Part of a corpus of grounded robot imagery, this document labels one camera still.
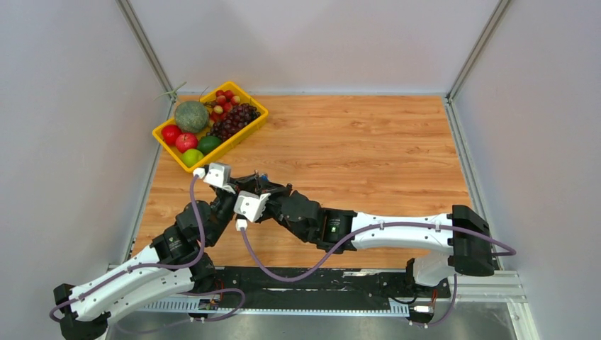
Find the silver keyring with keys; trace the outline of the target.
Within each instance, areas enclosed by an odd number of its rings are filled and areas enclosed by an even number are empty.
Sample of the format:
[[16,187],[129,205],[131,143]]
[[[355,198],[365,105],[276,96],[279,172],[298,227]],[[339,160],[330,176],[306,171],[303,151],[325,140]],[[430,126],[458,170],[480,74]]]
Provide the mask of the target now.
[[254,191],[261,191],[263,189],[264,180],[261,179],[262,175],[266,175],[265,173],[259,173],[258,171],[254,172]]

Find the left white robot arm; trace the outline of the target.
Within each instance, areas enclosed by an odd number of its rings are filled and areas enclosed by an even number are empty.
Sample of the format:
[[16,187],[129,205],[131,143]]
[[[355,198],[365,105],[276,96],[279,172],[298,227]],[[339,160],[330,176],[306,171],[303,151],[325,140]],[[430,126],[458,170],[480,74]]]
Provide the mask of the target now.
[[242,191],[253,192],[261,176],[230,178],[206,167],[194,171],[190,202],[174,224],[140,253],[82,285],[53,290],[49,318],[65,339],[97,339],[124,316],[179,293],[209,293],[217,283],[206,252],[217,244],[235,216]]

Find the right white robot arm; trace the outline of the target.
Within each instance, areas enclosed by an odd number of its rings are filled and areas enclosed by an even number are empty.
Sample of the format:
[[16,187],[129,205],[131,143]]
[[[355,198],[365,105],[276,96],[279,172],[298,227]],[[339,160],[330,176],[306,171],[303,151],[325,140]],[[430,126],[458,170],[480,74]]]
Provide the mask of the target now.
[[407,263],[405,286],[413,295],[424,295],[455,273],[494,274],[488,223],[466,205],[453,205],[449,214],[394,217],[324,208],[291,186],[259,193],[257,203],[243,205],[250,221],[273,219],[328,255],[386,247],[428,250]]

